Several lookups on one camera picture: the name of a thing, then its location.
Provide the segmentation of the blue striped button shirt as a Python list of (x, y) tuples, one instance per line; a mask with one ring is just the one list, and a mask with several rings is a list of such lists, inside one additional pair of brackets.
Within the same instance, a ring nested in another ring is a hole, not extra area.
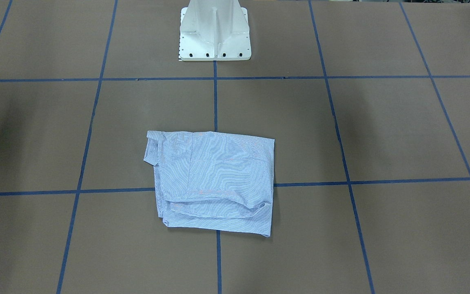
[(149, 131), (155, 203), (167, 227), (272, 234), (275, 140), (220, 132)]

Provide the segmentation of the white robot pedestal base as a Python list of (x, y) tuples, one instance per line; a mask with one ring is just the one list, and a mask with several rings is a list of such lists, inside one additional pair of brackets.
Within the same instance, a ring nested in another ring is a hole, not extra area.
[(237, 0), (191, 0), (180, 11), (180, 61), (247, 61), (248, 11)]

